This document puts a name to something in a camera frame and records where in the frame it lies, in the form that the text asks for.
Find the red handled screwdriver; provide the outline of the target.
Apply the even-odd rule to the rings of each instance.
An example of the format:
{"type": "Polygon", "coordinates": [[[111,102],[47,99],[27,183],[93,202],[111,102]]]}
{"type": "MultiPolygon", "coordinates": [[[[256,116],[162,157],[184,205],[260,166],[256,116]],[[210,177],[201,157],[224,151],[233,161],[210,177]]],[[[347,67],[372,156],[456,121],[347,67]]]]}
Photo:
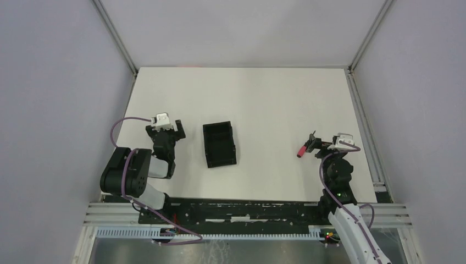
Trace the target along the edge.
{"type": "Polygon", "coordinates": [[[308,146],[308,140],[303,144],[303,146],[298,150],[297,157],[301,158],[306,153],[306,148],[308,146]]]}

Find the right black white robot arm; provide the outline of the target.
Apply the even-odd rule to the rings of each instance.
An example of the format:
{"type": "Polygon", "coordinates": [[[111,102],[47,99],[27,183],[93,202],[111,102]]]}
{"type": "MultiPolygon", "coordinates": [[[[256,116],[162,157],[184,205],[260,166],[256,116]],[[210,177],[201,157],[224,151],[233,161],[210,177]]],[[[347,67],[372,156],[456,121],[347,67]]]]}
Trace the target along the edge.
{"type": "Polygon", "coordinates": [[[345,156],[361,150],[353,136],[338,133],[327,142],[311,133],[297,157],[314,150],[320,160],[318,172],[323,185],[318,209],[334,227],[338,244],[343,245],[352,263],[391,263],[370,232],[373,221],[365,223],[361,213],[361,209],[370,208],[371,220],[374,220],[373,206],[368,203],[359,206],[350,186],[354,167],[345,156]]]}

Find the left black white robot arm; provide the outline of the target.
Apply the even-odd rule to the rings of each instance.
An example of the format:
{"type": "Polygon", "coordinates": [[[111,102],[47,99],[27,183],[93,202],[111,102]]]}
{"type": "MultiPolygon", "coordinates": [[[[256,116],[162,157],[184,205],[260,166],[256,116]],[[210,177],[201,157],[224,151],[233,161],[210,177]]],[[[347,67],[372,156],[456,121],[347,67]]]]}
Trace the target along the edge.
{"type": "Polygon", "coordinates": [[[126,118],[115,122],[110,129],[110,140],[115,149],[101,175],[101,191],[128,199],[145,210],[163,210],[169,207],[170,197],[149,185],[148,179],[172,178],[176,167],[176,143],[186,137],[182,121],[176,120],[176,126],[173,126],[168,120],[128,119],[151,122],[145,130],[153,148],[119,147],[113,138],[114,129],[126,118]]]}

